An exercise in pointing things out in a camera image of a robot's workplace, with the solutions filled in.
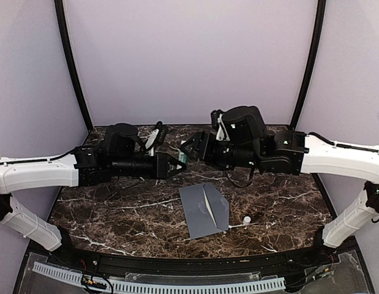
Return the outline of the white letter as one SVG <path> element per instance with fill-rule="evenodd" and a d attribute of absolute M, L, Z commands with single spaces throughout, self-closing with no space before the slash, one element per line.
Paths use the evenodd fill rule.
<path fill-rule="evenodd" d="M 215 220 L 215 217 L 213 215 L 213 212 L 212 212 L 212 209 L 211 209 L 211 205 L 209 203 L 209 200 L 208 200 L 208 197 L 207 197 L 207 194 L 206 194 L 206 191 L 204 190 L 204 188 L 203 188 L 203 195 L 204 195 L 205 205 L 206 205 L 206 208 L 208 210 L 208 213 L 209 213 L 209 215 L 210 215 L 210 217 L 211 217 L 211 219 L 212 219 L 215 227 L 217 227 L 216 220 Z"/>

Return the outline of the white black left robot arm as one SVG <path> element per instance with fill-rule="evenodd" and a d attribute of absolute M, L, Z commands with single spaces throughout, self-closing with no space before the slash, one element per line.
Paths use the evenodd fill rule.
<path fill-rule="evenodd" d="M 168 127 L 158 122 L 147 141 L 127 123 L 110 125 L 96 145 L 77 146 L 54 157 L 11 159 L 0 156 L 0 224 L 7 225 L 55 252 L 66 267 L 79 263 L 68 232 L 26 209 L 12 192 L 42 187 L 89 187 L 113 178 L 169 179 L 185 171 L 185 163 L 157 152 Z"/>

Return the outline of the white glue stick cap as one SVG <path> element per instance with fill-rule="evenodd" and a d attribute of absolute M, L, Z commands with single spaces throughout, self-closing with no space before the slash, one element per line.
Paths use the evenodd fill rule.
<path fill-rule="evenodd" d="M 245 216 L 242 220 L 243 225 L 249 225 L 251 222 L 251 218 L 249 216 Z"/>

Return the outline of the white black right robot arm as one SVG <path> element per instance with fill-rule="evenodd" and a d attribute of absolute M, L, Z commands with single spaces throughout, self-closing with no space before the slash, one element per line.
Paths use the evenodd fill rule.
<path fill-rule="evenodd" d="M 369 221 L 379 221 L 379 145 L 351 145 L 318 133 L 285 130 L 268 133 L 256 106 L 239 106 L 211 113 L 214 133 L 194 133 L 180 150 L 194 161 L 218 170 L 236 167 L 259 172 L 329 174 L 365 181 L 355 201 L 332 222 L 318 229 L 306 261 L 318 266 Z"/>

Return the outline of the green white glue stick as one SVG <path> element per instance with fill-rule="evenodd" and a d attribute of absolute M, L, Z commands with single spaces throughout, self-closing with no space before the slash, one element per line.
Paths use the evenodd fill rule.
<path fill-rule="evenodd" d="M 182 152 L 181 150 L 179 150 L 178 159 L 180 162 L 187 164 L 187 161 L 188 161 L 187 155 L 184 152 Z"/>

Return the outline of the blue-grey envelope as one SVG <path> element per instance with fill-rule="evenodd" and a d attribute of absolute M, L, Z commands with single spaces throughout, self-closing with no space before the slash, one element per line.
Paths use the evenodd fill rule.
<path fill-rule="evenodd" d="M 203 188 L 206 191 L 215 227 L 205 205 Z M 230 203 L 211 183 L 201 183 L 179 189 L 187 228 L 191 239 L 202 238 L 229 229 Z"/>

